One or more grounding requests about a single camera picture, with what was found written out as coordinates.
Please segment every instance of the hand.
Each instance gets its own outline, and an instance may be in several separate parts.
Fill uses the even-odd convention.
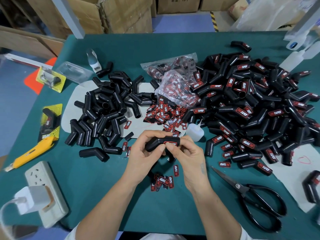
[[[152,137],[163,138],[165,136],[172,136],[172,133],[161,130],[143,131],[131,147],[128,164],[122,178],[137,186],[146,177],[151,167],[158,161],[161,155],[166,154],[164,152],[166,148],[164,144],[159,145],[152,152],[147,152],[144,149],[146,142],[150,141]]]
[[[184,183],[191,193],[210,187],[206,160],[202,148],[198,147],[189,136],[180,138],[179,149],[172,143],[166,143],[166,148],[178,159],[183,168]]]

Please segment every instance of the person's left hand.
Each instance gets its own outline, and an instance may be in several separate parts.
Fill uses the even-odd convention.
[[[165,144],[159,145],[152,152],[147,152],[145,150],[146,143],[152,137],[163,138],[165,136],[172,136],[172,133],[161,130],[143,131],[131,147],[128,164],[122,178],[137,186],[146,177],[161,155],[165,155]]]

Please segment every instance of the orange object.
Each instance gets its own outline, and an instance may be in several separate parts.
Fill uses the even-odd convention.
[[[56,63],[57,57],[51,58],[46,62],[47,65],[53,66]],[[32,72],[29,76],[24,79],[24,84],[31,88],[36,94],[39,95],[41,89],[43,88],[43,84],[36,81],[36,77],[38,75],[39,68]]]

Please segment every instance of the scissors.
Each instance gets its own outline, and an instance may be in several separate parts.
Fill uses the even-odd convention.
[[[238,191],[241,196],[239,197],[239,201],[241,202],[242,208],[244,209],[247,216],[250,218],[250,220],[261,230],[265,232],[278,232],[280,231],[282,224],[279,219],[279,217],[285,216],[287,214],[287,207],[283,199],[278,195],[277,192],[274,190],[261,186],[261,185],[255,185],[255,184],[247,184],[246,186],[243,186],[242,184],[238,183],[237,181],[233,180],[229,176],[225,175],[224,173],[220,172],[218,169],[214,168],[213,166],[210,166],[220,177],[222,177],[227,183],[229,183],[236,191]],[[272,193],[274,196],[277,197],[278,201],[280,202],[280,209],[279,211],[275,211],[255,190],[266,190],[270,193]],[[258,202],[254,202],[253,200],[247,198],[246,194],[247,192],[250,192],[255,198],[258,199]],[[246,203],[254,206],[258,210],[264,212],[267,214],[270,218],[274,218],[275,222],[270,228],[266,228],[262,225],[260,225],[251,214],[248,206]]]

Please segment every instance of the white cable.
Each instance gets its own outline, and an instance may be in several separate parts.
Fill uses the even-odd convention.
[[[6,237],[9,238],[10,240],[15,240],[15,238],[14,238],[14,236],[12,236],[12,234],[8,231],[8,229],[5,226],[5,223],[3,221],[3,211],[9,204],[12,204],[12,203],[15,203],[15,202],[22,203],[22,202],[26,202],[26,200],[27,199],[25,197],[19,197],[17,199],[12,199],[12,200],[6,202],[0,209],[0,225],[1,225],[2,231],[4,232]]]

